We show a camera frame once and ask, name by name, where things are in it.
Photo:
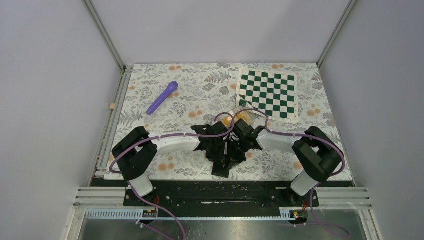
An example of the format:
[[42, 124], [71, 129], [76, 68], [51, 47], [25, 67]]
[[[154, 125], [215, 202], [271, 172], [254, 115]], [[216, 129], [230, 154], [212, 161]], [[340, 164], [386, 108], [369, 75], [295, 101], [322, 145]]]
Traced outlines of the black leather card holder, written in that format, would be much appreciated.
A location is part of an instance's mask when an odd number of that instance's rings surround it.
[[214, 163], [212, 166], [211, 174], [216, 177], [228, 178], [230, 175], [230, 169], [224, 167], [221, 163]]

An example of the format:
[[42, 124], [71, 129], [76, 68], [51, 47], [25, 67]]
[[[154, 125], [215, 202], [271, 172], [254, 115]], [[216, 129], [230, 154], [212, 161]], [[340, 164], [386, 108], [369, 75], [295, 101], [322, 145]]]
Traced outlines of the clear plastic card box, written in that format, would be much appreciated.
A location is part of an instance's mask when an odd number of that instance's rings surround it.
[[242, 103], [232, 110], [219, 113], [218, 116], [215, 117], [214, 121], [222, 122], [229, 129], [232, 125], [232, 121], [236, 123], [238, 120], [244, 120], [244, 122], [249, 126], [253, 126], [259, 117], [260, 116], [255, 111], [251, 110], [250, 105]]

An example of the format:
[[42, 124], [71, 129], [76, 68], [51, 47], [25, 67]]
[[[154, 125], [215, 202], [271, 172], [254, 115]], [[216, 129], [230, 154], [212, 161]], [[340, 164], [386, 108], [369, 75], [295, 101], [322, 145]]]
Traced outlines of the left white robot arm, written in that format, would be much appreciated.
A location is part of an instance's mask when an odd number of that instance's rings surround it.
[[125, 181], [135, 191], [136, 199], [144, 206], [155, 200], [154, 187], [147, 174], [147, 169], [156, 156], [181, 151], [208, 151], [218, 146], [230, 130], [222, 123], [214, 125], [194, 125], [186, 131], [169, 132], [163, 135], [150, 133], [145, 127], [134, 128], [117, 143], [111, 153], [114, 162], [109, 170], [117, 164]]

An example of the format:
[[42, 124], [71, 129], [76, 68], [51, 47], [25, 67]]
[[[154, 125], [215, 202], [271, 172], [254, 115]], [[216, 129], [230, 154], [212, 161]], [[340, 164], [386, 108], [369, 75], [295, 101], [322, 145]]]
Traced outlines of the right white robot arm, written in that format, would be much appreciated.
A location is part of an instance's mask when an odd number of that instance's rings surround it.
[[345, 166], [344, 154], [328, 136], [316, 126], [304, 133], [275, 132], [265, 126], [253, 128], [244, 120], [236, 122], [231, 140], [226, 147], [230, 160], [242, 162], [250, 150], [276, 150], [294, 154], [303, 170], [291, 182], [287, 201], [301, 205], [307, 193], [318, 184], [326, 182], [338, 166]]

